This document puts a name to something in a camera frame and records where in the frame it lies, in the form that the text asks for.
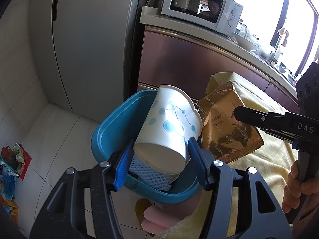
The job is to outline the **person's right hand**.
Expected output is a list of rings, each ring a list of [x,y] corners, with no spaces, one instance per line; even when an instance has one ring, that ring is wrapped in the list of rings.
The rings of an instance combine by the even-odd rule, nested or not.
[[[297,209],[301,195],[310,195],[308,204],[302,214],[302,216],[305,216],[313,212],[318,206],[318,176],[301,183],[297,180],[298,174],[298,161],[296,160],[291,167],[287,184],[284,187],[282,210],[284,213],[288,213],[292,209]]]

